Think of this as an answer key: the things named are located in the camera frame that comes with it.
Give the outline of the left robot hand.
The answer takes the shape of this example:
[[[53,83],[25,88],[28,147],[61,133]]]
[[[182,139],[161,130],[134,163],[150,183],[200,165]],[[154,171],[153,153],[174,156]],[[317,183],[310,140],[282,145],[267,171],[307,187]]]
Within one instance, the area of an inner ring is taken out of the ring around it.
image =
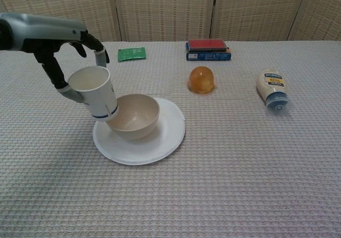
[[[106,67],[110,62],[103,44],[77,20],[26,13],[1,13],[1,50],[32,53],[61,95],[77,103],[84,103],[83,96],[66,82],[54,57],[66,43],[84,58],[87,57],[84,46],[93,50],[99,66]]]

